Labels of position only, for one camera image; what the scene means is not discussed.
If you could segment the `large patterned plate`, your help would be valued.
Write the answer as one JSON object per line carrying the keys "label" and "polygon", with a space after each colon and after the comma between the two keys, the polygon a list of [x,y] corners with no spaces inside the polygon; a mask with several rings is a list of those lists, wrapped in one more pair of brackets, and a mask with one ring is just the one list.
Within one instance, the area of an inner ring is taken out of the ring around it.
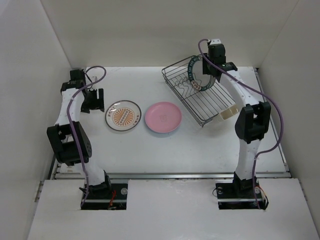
{"label": "large patterned plate", "polygon": [[192,87],[199,92],[210,89],[215,83],[215,78],[203,74],[203,58],[201,56],[193,55],[191,57],[187,65],[187,77]]}

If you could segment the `patterned white plate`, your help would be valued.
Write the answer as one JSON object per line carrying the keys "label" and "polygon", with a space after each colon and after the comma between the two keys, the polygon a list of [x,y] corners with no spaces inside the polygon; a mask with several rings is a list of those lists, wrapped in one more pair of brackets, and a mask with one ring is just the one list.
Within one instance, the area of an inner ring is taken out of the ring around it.
{"label": "patterned white plate", "polygon": [[131,100],[114,102],[105,112],[104,121],[114,131],[126,132],[136,127],[142,117],[141,108]]}

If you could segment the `pink plastic plate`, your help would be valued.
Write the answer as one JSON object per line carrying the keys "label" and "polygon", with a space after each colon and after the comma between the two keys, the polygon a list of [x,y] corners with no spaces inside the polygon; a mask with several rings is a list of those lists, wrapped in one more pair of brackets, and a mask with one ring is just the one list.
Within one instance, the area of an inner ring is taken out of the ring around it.
{"label": "pink plastic plate", "polygon": [[144,121],[147,127],[155,133],[171,133],[180,126],[182,112],[172,102],[157,102],[147,109]]}

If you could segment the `blue plastic plate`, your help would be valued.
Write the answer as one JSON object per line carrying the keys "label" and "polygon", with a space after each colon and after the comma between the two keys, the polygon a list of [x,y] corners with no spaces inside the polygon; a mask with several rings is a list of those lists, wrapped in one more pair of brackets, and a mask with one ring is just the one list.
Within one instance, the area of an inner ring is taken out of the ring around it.
{"label": "blue plastic plate", "polygon": [[143,123],[144,128],[146,130],[146,132],[150,135],[153,136],[155,138],[169,138],[171,136],[174,136],[176,134],[176,132],[178,132],[181,128],[181,126],[179,125],[175,130],[170,131],[170,132],[166,132],[166,133],[160,133],[160,132],[155,132],[152,129],[150,129],[147,125],[146,122]]}

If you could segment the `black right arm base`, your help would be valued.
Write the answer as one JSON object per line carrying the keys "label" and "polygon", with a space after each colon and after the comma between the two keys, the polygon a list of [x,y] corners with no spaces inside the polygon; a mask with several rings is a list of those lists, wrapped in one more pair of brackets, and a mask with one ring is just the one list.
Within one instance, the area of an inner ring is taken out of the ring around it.
{"label": "black right arm base", "polygon": [[219,210],[266,210],[269,206],[269,199],[259,186],[237,192],[232,182],[217,182],[212,194]]}

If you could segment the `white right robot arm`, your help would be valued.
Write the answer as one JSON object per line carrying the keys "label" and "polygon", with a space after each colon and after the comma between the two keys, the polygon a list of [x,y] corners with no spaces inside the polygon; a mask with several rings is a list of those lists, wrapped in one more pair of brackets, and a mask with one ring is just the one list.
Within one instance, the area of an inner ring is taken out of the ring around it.
{"label": "white right robot arm", "polygon": [[231,190],[235,196],[243,197],[256,185],[256,155],[269,129],[271,105],[253,96],[257,91],[245,84],[234,63],[226,61],[226,49],[220,40],[208,40],[207,47],[208,52],[202,55],[203,73],[214,77],[228,91],[239,110],[234,129],[240,147]]}

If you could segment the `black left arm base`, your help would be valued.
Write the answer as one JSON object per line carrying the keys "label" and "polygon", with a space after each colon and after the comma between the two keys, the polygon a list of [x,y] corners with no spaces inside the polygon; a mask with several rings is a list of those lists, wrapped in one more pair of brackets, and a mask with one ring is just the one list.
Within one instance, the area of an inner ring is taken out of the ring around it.
{"label": "black left arm base", "polygon": [[82,192],[82,200],[80,204],[81,210],[126,210],[128,183],[112,183],[111,189],[107,186],[92,186],[88,188],[88,196],[86,196],[86,188],[79,188]]}

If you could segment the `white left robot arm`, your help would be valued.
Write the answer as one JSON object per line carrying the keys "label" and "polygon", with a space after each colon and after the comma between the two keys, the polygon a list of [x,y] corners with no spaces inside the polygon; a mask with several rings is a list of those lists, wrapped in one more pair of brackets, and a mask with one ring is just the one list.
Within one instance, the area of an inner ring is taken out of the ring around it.
{"label": "white left robot arm", "polygon": [[87,71],[74,69],[69,72],[70,80],[64,82],[60,93],[62,103],[57,121],[46,130],[47,137],[60,164],[79,167],[88,186],[84,193],[97,194],[100,198],[111,195],[112,185],[107,173],[91,159],[93,149],[89,137],[80,123],[81,113],[94,110],[104,112],[104,90],[94,89],[94,82]]}

